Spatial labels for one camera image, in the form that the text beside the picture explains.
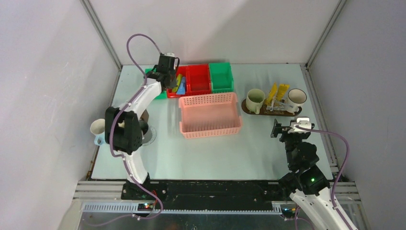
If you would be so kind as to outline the white toothbrush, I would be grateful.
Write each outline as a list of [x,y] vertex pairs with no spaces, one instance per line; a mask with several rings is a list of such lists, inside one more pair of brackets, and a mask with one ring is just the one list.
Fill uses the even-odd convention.
[[276,106],[283,106],[283,107],[293,107],[291,104],[289,104],[289,103],[284,103],[284,102],[282,102],[282,101],[277,101],[277,102],[275,103],[275,105],[276,105]]

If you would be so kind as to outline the white mug dark rim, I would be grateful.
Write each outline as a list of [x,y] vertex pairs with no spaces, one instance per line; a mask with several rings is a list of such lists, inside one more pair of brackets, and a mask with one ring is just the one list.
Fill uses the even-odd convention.
[[307,94],[300,89],[291,89],[287,94],[286,111],[289,113],[297,113],[302,105],[307,101]]

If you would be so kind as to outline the light green mug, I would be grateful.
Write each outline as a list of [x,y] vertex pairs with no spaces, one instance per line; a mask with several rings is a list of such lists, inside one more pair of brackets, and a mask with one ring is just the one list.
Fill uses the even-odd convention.
[[265,93],[260,89],[251,89],[247,93],[246,107],[250,112],[259,114],[265,101]]

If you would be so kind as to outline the brown wooden toothbrush holder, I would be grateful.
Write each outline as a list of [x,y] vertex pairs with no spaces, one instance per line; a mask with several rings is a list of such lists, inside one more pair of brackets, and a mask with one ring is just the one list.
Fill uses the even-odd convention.
[[148,113],[147,110],[145,110],[145,111],[141,114],[139,120],[142,120],[142,121],[144,121],[144,122],[146,122],[146,123],[148,122],[148,120],[149,120],[149,113]]

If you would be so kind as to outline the black mug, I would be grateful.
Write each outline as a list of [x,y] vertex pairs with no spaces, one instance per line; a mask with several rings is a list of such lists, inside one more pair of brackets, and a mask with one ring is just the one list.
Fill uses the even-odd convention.
[[140,124],[140,128],[141,128],[141,131],[142,131],[142,144],[146,144],[153,137],[152,131],[150,131],[148,123],[140,120],[139,124]]

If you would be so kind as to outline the white mug blue handle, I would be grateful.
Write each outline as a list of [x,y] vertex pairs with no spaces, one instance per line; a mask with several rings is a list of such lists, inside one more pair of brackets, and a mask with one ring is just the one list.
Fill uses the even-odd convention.
[[105,144],[105,120],[97,119],[92,122],[90,132],[95,136],[94,144],[101,146]]

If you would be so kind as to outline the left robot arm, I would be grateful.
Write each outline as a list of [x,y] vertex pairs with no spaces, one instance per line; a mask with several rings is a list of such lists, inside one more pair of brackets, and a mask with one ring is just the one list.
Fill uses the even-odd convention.
[[158,64],[143,73],[144,81],[138,91],[126,103],[105,112],[105,140],[111,155],[122,159],[127,179],[135,184],[133,194],[142,200],[151,195],[151,186],[145,183],[148,172],[141,159],[144,131],[140,117],[162,91],[176,85],[179,62],[174,53],[160,54]]

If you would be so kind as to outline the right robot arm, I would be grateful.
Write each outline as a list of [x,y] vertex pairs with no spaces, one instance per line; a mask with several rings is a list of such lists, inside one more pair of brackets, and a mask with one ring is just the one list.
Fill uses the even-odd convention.
[[302,210],[319,230],[355,230],[356,225],[335,196],[335,186],[317,166],[316,145],[306,141],[313,130],[308,117],[291,120],[288,126],[274,120],[270,137],[284,144],[289,170],[278,180],[279,196],[297,204],[295,220]]

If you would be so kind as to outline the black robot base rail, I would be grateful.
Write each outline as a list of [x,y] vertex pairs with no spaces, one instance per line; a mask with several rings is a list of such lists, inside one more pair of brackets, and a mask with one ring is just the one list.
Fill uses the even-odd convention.
[[287,201],[297,183],[278,180],[149,180],[142,187],[126,181],[122,200],[157,198],[164,210],[271,211],[273,201]]

